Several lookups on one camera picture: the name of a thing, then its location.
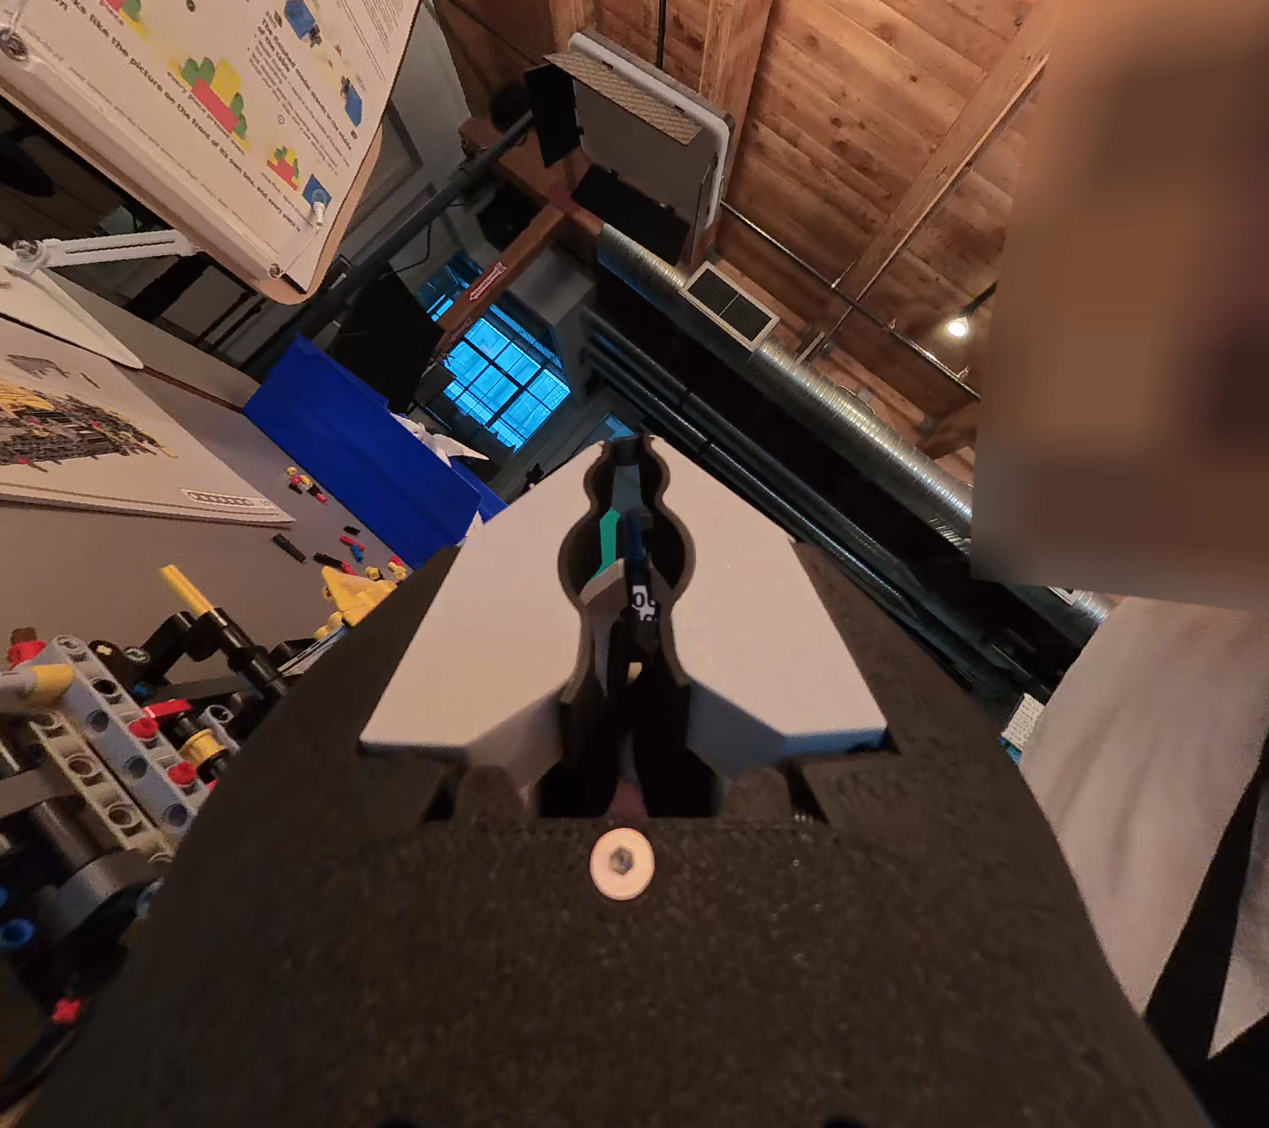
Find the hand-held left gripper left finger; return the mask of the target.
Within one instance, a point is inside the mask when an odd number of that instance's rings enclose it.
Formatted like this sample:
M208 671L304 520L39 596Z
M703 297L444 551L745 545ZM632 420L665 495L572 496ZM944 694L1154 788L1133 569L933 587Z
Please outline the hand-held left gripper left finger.
M531 790L560 759L556 700L578 661L562 580L567 533L591 513L600 442L471 533L366 725L371 752L498 767Z

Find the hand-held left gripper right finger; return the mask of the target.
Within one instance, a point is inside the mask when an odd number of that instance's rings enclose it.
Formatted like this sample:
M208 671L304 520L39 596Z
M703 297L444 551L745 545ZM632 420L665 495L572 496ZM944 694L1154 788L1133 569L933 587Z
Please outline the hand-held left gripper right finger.
M687 547L668 607L688 748L723 777L877 748L886 718L794 538L663 438L659 498Z

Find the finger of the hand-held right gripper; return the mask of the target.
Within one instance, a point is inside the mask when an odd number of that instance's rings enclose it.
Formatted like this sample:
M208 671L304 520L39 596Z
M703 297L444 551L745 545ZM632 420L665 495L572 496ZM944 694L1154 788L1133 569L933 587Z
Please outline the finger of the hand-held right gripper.
M625 562L616 560L596 573L580 591L581 616L592 643L607 643L612 625L627 609Z

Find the toy car chassis model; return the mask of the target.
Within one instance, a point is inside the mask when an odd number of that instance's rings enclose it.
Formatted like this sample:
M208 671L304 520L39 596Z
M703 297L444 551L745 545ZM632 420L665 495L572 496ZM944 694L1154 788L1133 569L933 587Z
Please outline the toy car chassis model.
M68 1026L117 972L233 756L340 632L264 647L177 567L141 641L1 656L1 972Z

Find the grey desk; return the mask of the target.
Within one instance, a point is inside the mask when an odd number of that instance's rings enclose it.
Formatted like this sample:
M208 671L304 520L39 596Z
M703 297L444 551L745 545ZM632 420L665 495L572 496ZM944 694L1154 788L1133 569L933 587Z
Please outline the grey desk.
M286 467L297 460L239 411L255 391L253 379L70 277L59 286L143 360L141 371L125 369L137 389L293 515L293 524L281 533L306 562L299 564L273 544L273 527L5 502L1 643L9 641L12 627L34 627L39 636L139 643L179 607L159 576L166 564L177 565L257 643L271 647L322 627L331 609L311 554L349 562L340 538L357 527L364 562L386 565L384 540L333 496L328 480L319 480L326 502L288 489Z

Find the scattered small toy pins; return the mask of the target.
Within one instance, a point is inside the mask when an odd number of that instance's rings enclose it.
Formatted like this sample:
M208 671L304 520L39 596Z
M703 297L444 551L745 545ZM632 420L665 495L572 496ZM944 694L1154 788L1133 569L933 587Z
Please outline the scattered small toy pins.
M346 509L333 493L306 469L288 464L281 475L286 493L281 507L293 520L271 529L270 540L295 564L333 567L369 580L402 582L411 567L378 540L362 516Z

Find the crumpled white paper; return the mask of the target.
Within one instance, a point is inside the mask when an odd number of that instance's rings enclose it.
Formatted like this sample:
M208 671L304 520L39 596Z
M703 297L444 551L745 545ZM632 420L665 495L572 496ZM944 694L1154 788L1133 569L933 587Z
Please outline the crumpled white paper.
M422 422L413 420L406 415L391 413L391 417L406 427L415 438L420 440L424 447L435 453L447 466L456 458L487 460L487 455L462 444L460 440L447 437L444 433L429 431Z

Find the blue plastic bin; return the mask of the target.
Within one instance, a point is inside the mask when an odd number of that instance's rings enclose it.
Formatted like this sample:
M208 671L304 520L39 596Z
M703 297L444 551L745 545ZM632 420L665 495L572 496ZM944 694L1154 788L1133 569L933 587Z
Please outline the blue plastic bin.
M293 339L244 415L329 489L406 565L460 544L505 502L447 466L386 398L306 339Z

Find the white vent grille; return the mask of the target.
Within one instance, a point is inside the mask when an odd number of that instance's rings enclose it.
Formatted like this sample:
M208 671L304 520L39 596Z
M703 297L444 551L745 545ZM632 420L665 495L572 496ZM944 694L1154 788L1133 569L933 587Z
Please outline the white vent grille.
M683 297L746 351L761 346L779 324L775 311L717 270L714 262L701 262L688 275Z

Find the black monitor screen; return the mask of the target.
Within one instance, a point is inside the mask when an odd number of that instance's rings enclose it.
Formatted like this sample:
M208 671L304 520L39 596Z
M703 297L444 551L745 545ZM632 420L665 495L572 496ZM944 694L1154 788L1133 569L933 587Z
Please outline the black monitor screen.
M326 353L402 413L415 402L442 333L407 284L384 272L358 290Z

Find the wooden beam with red label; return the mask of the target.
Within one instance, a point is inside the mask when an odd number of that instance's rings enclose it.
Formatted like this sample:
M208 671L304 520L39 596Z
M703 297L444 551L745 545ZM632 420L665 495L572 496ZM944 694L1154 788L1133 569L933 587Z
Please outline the wooden beam with red label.
M569 192L554 190L551 199L532 215L529 224L500 250L496 259L482 270L476 281L458 295L436 324L442 337L436 342L436 357L444 357L469 326L484 315L513 281L516 281L536 257L567 230L578 230L583 239L596 241L603 221L585 210Z

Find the thin metal conduit pipe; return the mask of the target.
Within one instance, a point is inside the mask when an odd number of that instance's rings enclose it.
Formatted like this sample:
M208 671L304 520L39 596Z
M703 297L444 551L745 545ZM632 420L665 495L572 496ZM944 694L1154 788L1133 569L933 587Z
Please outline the thin metal conduit pipe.
M766 228L757 224L750 215L745 212L739 212L730 201L721 199L721 212L732 217L739 226L745 230L752 232L761 243L766 246L774 248L784 261L795 264L803 273L806 273L810 279L815 281L817 288L823 293L828 293L828 306L830 310L837 310L841 315L841 320L832 326L830 331L823 335L824 342L833 342L837 333L841 331L841 326L844 324L844 319L848 315L861 315L868 324L872 324L875 330L882 331L884 337L888 337L890 342L899 344L904 351L910 355L917 357L922 364L926 364L933 373L937 373L940 379L948 380L953 384L962 395L966 395L973 402L980 402L980 391L975 389L975 386L968 380L968 369L953 371L944 360L935 357L930 350L915 342L911 337L906 333L899 331L895 322L886 322L882 320L875 311L872 311L866 304L862 304L859 299L850 297L837 281L828 279L824 273L819 272L810 261L803 259L801 253L786 246L781 239L774 237Z

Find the open instruction booklet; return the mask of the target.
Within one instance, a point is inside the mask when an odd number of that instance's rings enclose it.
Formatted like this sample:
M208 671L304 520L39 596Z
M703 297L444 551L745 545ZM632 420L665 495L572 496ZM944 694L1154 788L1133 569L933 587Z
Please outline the open instruction booklet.
M110 359L1 320L1 500L288 525Z

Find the studio light panel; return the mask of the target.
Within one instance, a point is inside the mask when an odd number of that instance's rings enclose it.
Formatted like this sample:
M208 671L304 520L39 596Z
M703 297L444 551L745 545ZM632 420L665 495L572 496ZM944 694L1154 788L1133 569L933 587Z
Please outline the studio light panel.
M522 76L542 163L667 262L696 266L721 212L736 121L594 29Z

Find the silver ventilation duct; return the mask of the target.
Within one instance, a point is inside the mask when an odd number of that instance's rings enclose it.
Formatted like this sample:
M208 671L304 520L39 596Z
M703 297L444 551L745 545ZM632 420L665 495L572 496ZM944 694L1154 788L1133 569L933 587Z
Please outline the silver ventilation duct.
M741 389L748 388L804 427L808 438L797 444L801 453L781 458L788 469L799 466L804 478L826 489L828 455L833 453L844 464L835 476L839 489L846 476L861 478L942 538L949 562L928 567L948 596L969 600L1000 622L1044 623L1069 643L1085 640L1109 616L1111 600L1096 593L975 576L969 484L920 453L881 415L881 406L861 400L842 375L799 359L786 311L746 277L725 262L707 261L777 313L774 333L754 351L683 297L688 275L699 266L681 270L612 224L603 224L594 241L594 262L605 286L598 315L649 359L692 384L701 397L708 395L737 426L743 415L757 411L755 402L741 404Z

